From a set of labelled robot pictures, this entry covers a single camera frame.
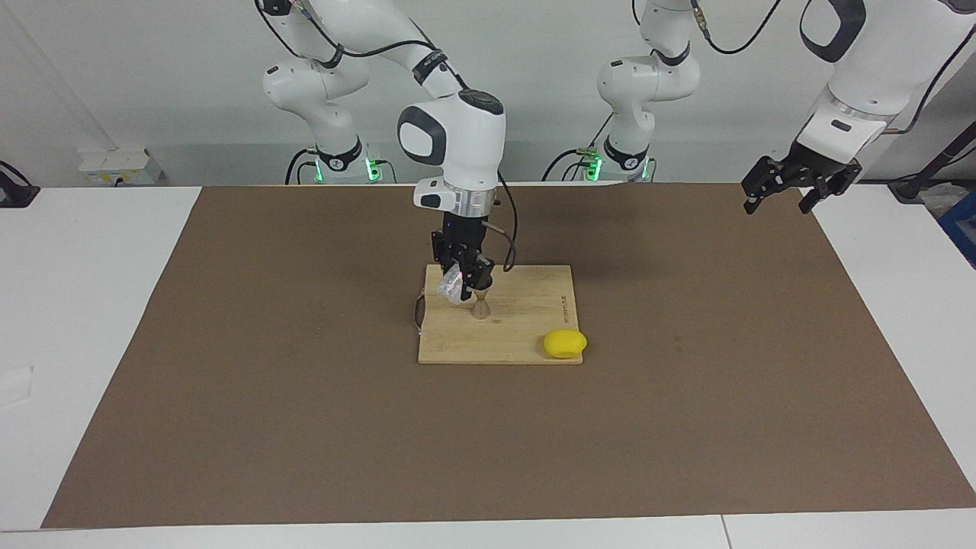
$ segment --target plastic bag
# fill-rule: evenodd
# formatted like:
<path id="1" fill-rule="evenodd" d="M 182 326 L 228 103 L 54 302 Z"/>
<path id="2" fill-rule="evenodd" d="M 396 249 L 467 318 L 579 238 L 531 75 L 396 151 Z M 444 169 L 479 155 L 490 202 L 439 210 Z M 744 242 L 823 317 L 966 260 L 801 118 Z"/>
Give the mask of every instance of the plastic bag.
<path id="1" fill-rule="evenodd" d="M 935 187 L 923 190 L 918 197 L 925 202 L 925 207 L 932 212 L 936 218 L 940 218 L 953 209 L 959 201 L 966 198 L 969 191 L 957 187 L 951 183 L 942 183 Z"/>
<path id="2" fill-rule="evenodd" d="M 455 305 L 461 305 L 464 301 L 461 295 L 465 291 L 465 277 L 461 273 L 461 266 L 455 263 L 437 284 L 437 293 L 447 298 Z"/>

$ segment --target power outlet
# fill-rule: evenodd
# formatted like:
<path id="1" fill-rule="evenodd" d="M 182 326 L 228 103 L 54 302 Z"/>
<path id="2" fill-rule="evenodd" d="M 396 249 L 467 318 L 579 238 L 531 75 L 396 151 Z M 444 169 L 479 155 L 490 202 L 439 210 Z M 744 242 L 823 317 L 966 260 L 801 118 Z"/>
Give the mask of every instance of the power outlet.
<path id="1" fill-rule="evenodd" d="M 86 152 L 78 171 L 89 185 L 96 187 L 158 185 L 163 174 L 145 150 Z"/>

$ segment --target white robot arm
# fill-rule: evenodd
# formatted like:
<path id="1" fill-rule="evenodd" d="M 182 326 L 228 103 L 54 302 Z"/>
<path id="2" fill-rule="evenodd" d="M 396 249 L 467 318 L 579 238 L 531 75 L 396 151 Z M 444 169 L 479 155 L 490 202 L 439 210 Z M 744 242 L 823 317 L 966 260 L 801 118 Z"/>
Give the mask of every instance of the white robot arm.
<path id="1" fill-rule="evenodd" d="M 333 63 L 336 50 L 324 41 L 314 25 L 289 2 L 265 1 L 259 9 L 266 21 L 295 55 L 264 75 L 264 91 L 271 102 L 301 117 L 315 139 L 318 165 L 331 182 L 365 183 L 378 172 L 359 139 L 352 115 L 331 103 L 369 83 L 365 60 Z"/>
<path id="2" fill-rule="evenodd" d="M 800 202 L 809 213 L 843 194 L 861 173 L 855 156 L 876 140 L 935 77 L 976 24 L 976 0 L 810 0 L 829 2 L 840 21 L 821 44 L 804 44 L 834 63 L 834 76 L 813 105 L 783 160 L 764 156 L 742 182 L 754 213 L 762 200 L 790 187 L 813 187 Z"/>
<path id="3" fill-rule="evenodd" d="M 600 70 L 597 90 L 613 108 L 610 133 L 601 146 L 605 172 L 637 177 L 654 132 L 649 104 L 686 98 L 698 88 L 701 70 L 690 42 L 694 28 L 688 0 L 649 0 L 640 34 L 651 54 L 616 60 Z"/>
<path id="4" fill-rule="evenodd" d="M 330 130 L 341 127 L 338 120 L 343 117 L 333 116 L 333 106 L 323 110 L 321 104 L 365 85 L 358 69 L 345 71 L 346 63 L 383 56 L 413 73 L 431 99 L 408 106 L 400 115 L 400 146 L 413 160 L 441 167 L 444 173 L 443 177 L 420 181 L 414 202 L 444 212 L 442 231 L 433 234 L 434 257 L 445 273 L 455 265 L 459 267 L 465 282 L 462 299 L 468 299 L 472 290 L 490 287 L 495 262 L 481 253 L 481 244 L 505 149 L 502 103 L 490 94 L 470 89 L 447 56 L 389 0 L 264 0 L 261 9 L 284 18 L 279 21 L 290 27 L 288 35 L 294 39 L 305 43 L 314 32 L 331 48 L 325 55 L 304 47 L 296 50 L 299 56 L 315 59 L 310 69 L 322 75 L 324 94 L 310 93 L 307 98 L 296 94 L 302 99 L 293 103 L 278 98 L 302 117 L 308 115 L 306 120 L 313 131 L 323 120 Z M 282 39 L 287 43 L 285 34 Z M 337 77 L 341 83 L 330 77 Z M 304 78 L 315 81 L 314 74 Z M 351 129 L 347 130 L 346 144 L 351 135 Z"/>

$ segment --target white table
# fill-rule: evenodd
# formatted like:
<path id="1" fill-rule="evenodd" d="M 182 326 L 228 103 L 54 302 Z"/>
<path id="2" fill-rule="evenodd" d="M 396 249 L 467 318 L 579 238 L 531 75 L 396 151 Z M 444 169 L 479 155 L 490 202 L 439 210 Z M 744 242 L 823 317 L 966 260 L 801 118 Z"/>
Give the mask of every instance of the white table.
<path id="1" fill-rule="evenodd" d="M 31 397 L 0 407 L 0 549 L 976 547 L 976 510 L 10 531 L 40 527 L 198 193 L 44 190 L 26 210 L 0 210 L 0 373 L 34 368 Z M 923 207 L 899 205 L 887 189 L 855 187 L 815 212 L 976 485 L 976 271 Z"/>

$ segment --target black cable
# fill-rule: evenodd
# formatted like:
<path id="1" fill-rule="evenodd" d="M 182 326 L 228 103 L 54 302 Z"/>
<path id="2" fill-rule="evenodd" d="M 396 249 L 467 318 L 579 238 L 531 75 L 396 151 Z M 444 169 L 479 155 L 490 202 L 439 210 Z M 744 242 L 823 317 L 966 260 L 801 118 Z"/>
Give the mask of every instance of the black cable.
<path id="1" fill-rule="evenodd" d="M 912 121 L 909 122 L 909 125 L 906 126 L 904 130 L 886 131 L 884 132 L 884 135 L 903 136 L 911 132 L 915 128 L 915 125 L 918 123 L 918 119 L 921 117 L 921 111 L 925 108 L 926 105 L 928 105 L 929 97 L 932 95 L 932 92 L 935 91 L 936 84 L 938 84 L 939 80 L 942 79 L 942 76 L 943 74 L 946 73 L 946 70 L 949 68 L 949 65 L 952 64 L 953 61 L 955 61 L 956 58 L 959 56 L 959 54 L 962 52 L 962 50 L 965 49 L 966 44 L 968 44 L 969 40 L 972 39 L 973 34 L 976 34 L 976 25 L 974 25 L 972 28 L 969 29 L 969 34 L 966 34 L 966 37 L 964 40 L 962 40 L 962 43 L 959 44 L 959 46 L 956 48 L 953 54 L 949 56 L 946 62 L 942 64 L 942 68 L 940 68 L 939 71 L 935 73 L 935 77 L 932 78 L 932 81 L 929 82 L 928 84 L 928 89 L 925 90 L 925 95 L 923 95 L 921 97 L 921 101 L 918 102 L 918 108 L 915 109 L 915 114 L 912 116 Z"/>
<path id="2" fill-rule="evenodd" d="M 698 0 L 691 0 L 691 7 L 696 12 L 698 27 L 702 30 L 702 36 L 705 36 L 705 41 L 708 42 L 710 46 L 712 46 L 712 49 L 719 52 L 719 54 L 723 54 L 726 56 L 734 56 L 736 54 L 741 54 L 742 52 L 746 51 L 746 49 L 749 48 L 753 42 L 755 42 L 755 39 L 758 38 L 760 34 L 762 34 L 763 29 L 765 29 L 766 25 L 769 24 L 769 20 L 773 19 L 773 14 L 776 13 L 776 10 L 779 9 L 780 4 L 782 3 L 783 0 L 776 0 L 776 2 L 773 3 L 773 7 L 769 9 L 769 13 L 766 14 L 766 18 L 762 20 L 762 24 L 760 24 L 759 28 L 755 30 L 755 33 L 752 35 L 752 38 L 750 38 L 745 44 L 743 44 L 742 46 L 734 50 L 725 50 L 723 48 L 718 47 L 718 45 L 712 42 L 712 33 L 709 31 L 708 23 L 705 21 L 705 11 L 702 10 L 702 7 L 698 4 Z"/>
<path id="3" fill-rule="evenodd" d="M 957 156 L 956 158 L 954 158 L 952 161 L 946 162 L 946 165 L 943 166 L 942 168 L 940 168 L 940 171 L 948 168 L 949 166 L 952 166 L 953 164 L 958 164 L 959 162 L 965 160 L 966 157 L 969 156 L 970 154 L 972 154 L 973 152 L 976 152 L 976 147 L 973 147 L 970 150 L 967 150 L 963 154 L 960 154 L 959 156 Z M 907 181 L 907 180 L 909 180 L 909 179 L 911 179 L 913 177 L 916 177 L 920 173 L 921 172 L 915 172 L 913 174 L 906 174 L 906 175 L 904 175 L 902 177 L 888 180 L 888 181 L 884 182 L 884 185 L 891 185 L 892 183 L 899 183 L 899 182 L 902 182 L 902 181 Z"/>
<path id="4" fill-rule="evenodd" d="M 272 33 L 274 33 L 274 35 L 278 38 L 278 41 L 281 42 L 281 45 L 284 46 L 290 54 L 292 54 L 297 58 L 300 58 L 301 56 L 298 55 L 295 52 L 295 50 L 293 50 L 292 47 L 289 46 L 287 42 L 285 42 L 284 38 L 282 38 L 281 35 L 278 34 L 278 31 L 274 29 L 274 25 L 272 25 L 271 21 L 268 20 L 267 14 L 264 12 L 264 10 L 261 9 L 261 4 L 259 2 L 260 0 L 254 0 L 254 7 L 257 8 L 258 12 L 261 14 L 261 19 L 264 20 L 264 24 L 266 24 L 267 28 L 270 29 Z M 423 40 L 403 40 L 401 42 L 395 42 L 393 44 L 389 44 L 388 46 L 377 48 L 376 50 L 371 50 L 369 52 L 364 52 L 364 53 L 350 52 L 346 48 L 344 48 L 342 44 L 339 44 L 338 42 L 333 40 L 332 37 L 329 36 L 327 32 L 325 32 L 325 30 L 321 27 L 321 25 L 318 24 L 318 21 L 315 20 L 315 17 L 308 10 L 305 10 L 304 8 L 300 8 L 298 6 L 295 6 L 295 9 L 299 10 L 300 13 L 309 22 L 311 22 L 312 26 L 315 27 L 315 30 L 318 31 L 318 33 L 322 36 L 322 38 L 324 38 L 325 41 L 328 42 L 330 46 L 336 49 L 337 58 L 343 55 L 349 56 L 351 58 L 370 58 L 373 56 L 377 56 L 379 54 L 384 54 L 396 48 L 400 48 L 403 46 L 411 46 L 411 45 L 424 46 L 430 49 L 431 51 L 435 51 L 437 49 L 436 47 L 434 47 L 432 43 L 424 42 Z"/>
<path id="5" fill-rule="evenodd" d="M 607 128 L 607 124 L 609 124 L 610 123 L 610 120 L 612 120 L 612 119 L 613 119 L 613 112 L 611 112 L 607 116 L 607 119 L 603 121 L 603 125 L 600 126 L 600 129 L 596 130 L 596 135 L 594 135 L 593 136 L 593 139 L 590 140 L 590 147 L 591 148 L 596 145 L 596 140 L 600 139 L 600 134 L 602 134 L 603 133 L 603 130 L 605 130 Z M 580 167 L 581 166 L 577 165 L 576 166 L 576 170 L 573 171 L 573 181 L 576 181 L 576 176 L 580 175 Z"/>
<path id="6" fill-rule="evenodd" d="M 267 14 L 264 12 L 264 10 L 261 9 L 261 4 L 259 2 L 260 0 L 254 0 L 254 7 L 258 9 L 258 13 L 261 14 L 261 19 L 264 20 L 264 24 L 267 25 L 268 30 L 270 30 L 271 33 L 274 34 L 274 36 L 278 39 L 278 42 L 281 42 L 281 45 L 284 46 L 286 50 L 288 50 L 289 54 L 292 54 L 292 56 L 294 57 L 300 58 L 301 56 L 298 55 L 295 52 L 295 50 L 293 50 L 292 47 L 288 45 L 288 42 L 285 42 L 285 39 L 282 38 L 280 34 L 278 34 L 278 31 L 274 29 L 274 25 L 271 24 L 271 21 L 267 19 Z"/>
<path id="7" fill-rule="evenodd" d="M 960 154 L 959 156 L 956 157 L 955 160 L 953 160 L 952 162 L 948 162 L 945 166 L 943 166 L 943 168 L 948 167 L 948 166 L 952 166 L 953 164 L 957 164 L 957 163 L 965 160 L 966 159 L 966 156 L 969 156 L 970 154 L 972 154 L 973 151 L 976 151 L 976 147 L 973 147 L 970 150 L 967 150 L 963 154 Z"/>
<path id="8" fill-rule="evenodd" d="M 486 229 L 504 236 L 505 240 L 508 241 L 508 254 L 505 256 L 505 262 L 502 264 L 502 272 L 510 273 L 511 270 L 515 268 L 515 260 L 518 258 L 518 250 L 515 248 L 515 239 L 508 235 L 508 233 L 504 230 L 495 227 L 487 221 L 482 221 L 481 225 L 483 225 Z"/>
<path id="9" fill-rule="evenodd" d="M 0 160 L 0 166 L 3 166 L 4 168 L 6 168 L 6 169 L 7 169 L 7 171 L 9 171 L 10 173 L 12 173 L 12 174 L 14 174 L 14 175 L 16 175 L 17 177 L 19 177 L 19 178 L 20 178 L 20 180 L 21 180 L 21 181 L 23 181 L 24 183 L 26 183 L 28 187 L 33 187 L 33 185 L 32 185 L 32 184 L 30 183 L 30 181 L 29 181 L 29 180 L 28 180 L 28 179 L 27 179 L 27 178 L 26 178 L 26 177 L 24 176 L 24 174 L 22 174 L 22 173 L 20 172 L 20 170 L 18 170 L 18 169 L 17 169 L 17 168 L 15 168 L 14 166 L 11 166 L 10 164 L 8 164 L 7 162 L 4 162 L 3 160 Z"/>
<path id="10" fill-rule="evenodd" d="M 508 183 L 505 178 L 502 177 L 501 170 L 498 172 L 498 181 L 502 183 L 502 187 L 505 189 L 505 194 L 508 195 L 508 203 L 511 204 L 511 216 L 514 221 L 511 229 L 511 239 L 518 240 L 518 207 L 515 206 L 515 197 L 511 195 L 511 189 L 508 188 Z"/>
<path id="11" fill-rule="evenodd" d="M 648 162 L 654 162 L 654 171 L 651 172 L 651 179 L 647 183 L 654 183 L 654 177 L 658 175 L 658 159 L 648 158 Z"/>
<path id="12" fill-rule="evenodd" d="M 576 154 L 576 150 L 574 148 L 562 152 L 559 156 L 555 158 L 555 160 L 552 161 L 552 164 L 550 164 L 549 167 L 546 168 L 546 173 L 543 174 L 543 179 L 539 181 L 545 181 L 546 179 L 548 179 L 549 174 L 552 173 L 552 170 L 555 168 L 555 165 L 559 163 L 559 160 L 562 160 L 567 156 L 572 156 L 573 154 Z"/>
<path id="13" fill-rule="evenodd" d="M 502 264 L 502 271 L 504 273 L 509 273 L 515 268 L 515 261 L 518 258 L 518 250 L 515 248 L 515 243 L 518 241 L 518 207 L 515 206 L 515 197 L 511 195 L 511 189 L 508 188 L 508 182 L 505 181 L 505 177 L 502 176 L 502 171 L 498 172 L 498 181 L 502 184 L 505 189 L 505 194 L 508 195 L 508 203 L 511 204 L 511 216 L 513 219 L 511 238 L 508 240 L 508 253 L 505 254 L 505 261 Z"/>
<path id="14" fill-rule="evenodd" d="M 376 163 L 378 165 L 386 165 L 386 166 L 389 166 L 389 171 L 390 172 L 393 172 L 393 182 L 399 185 L 400 181 L 398 179 L 396 179 L 396 168 L 393 167 L 393 163 L 392 162 L 390 162 L 389 160 L 377 160 Z"/>
<path id="15" fill-rule="evenodd" d="M 314 167 L 316 167 L 316 164 L 315 164 L 315 162 L 303 162 L 302 165 L 299 166 L 299 171 L 298 171 L 298 174 L 297 174 L 297 176 L 298 176 L 297 179 L 299 180 L 299 185 L 302 184 L 302 168 L 307 168 L 309 166 L 312 167 L 312 168 L 314 168 Z"/>
<path id="16" fill-rule="evenodd" d="M 295 153 L 292 157 L 292 161 L 288 164 L 288 170 L 285 172 L 285 185 L 290 185 L 292 183 L 292 172 L 295 171 L 295 165 L 299 163 L 299 158 L 305 156 L 306 154 L 312 154 L 312 151 L 308 148 L 303 148 Z"/>
<path id="17" fill-rule="evenodd" d="M 586 162 L 577 162 L 576 164 L 570 164 L 570 166 L 566 168 L 566 171 L 562 173 L 562 180 L 560 181 L 566 181 L 566 178 L 569 177 L 569 171 L 572 170 L 573 168 L 576 168 L 576 174 L 573 175 L 573 181 L 576 181 L 576 175 L 580 173 L 580 168 L 586 168 L 587 166 L 589 166 L 589 164 L 587 164 Z"/>
<path id="18" fill-rule="evenodd" d="M 339 52 L 340 54 L 345 56 L 350 56 L 351 58 L 360 58 L 360 59 L 371 58 L 379 54 L 384 54 L 390 50 L 401 48 L 403 46 L 415 46 L 415 45 L 424 46 L 425 48 L 430 49 L 432 52 L 437 50 L 437 48 L 434 47 L 434 45 L 430 42 L 425 42 L 423 40 L 403 40 L 400 42 L 394 42 L 382 48 L 370 50 L 368 52 L 363 52 L 363 53 L 351 52 L 346 48 L 344 48 L 342 44 L 339 44 L 338 42 L 333 40 L 332 37 L 330 37 L 329 34 L 321 27 L 321 25 L 318 24 L 318 21 L 315 20 L 315 17 L 313 17 L 309 12 L 302 11 L 302 15 L 305 16 L 305 18 L 311 22 L 312 26 L 315 27 L 315 30 L 318 31 L 318 33 L 322 36 L 322 38 L 325 38 L 325 41 L 328 42 L 330 46 L 335 48 L 336 51 Z"/>

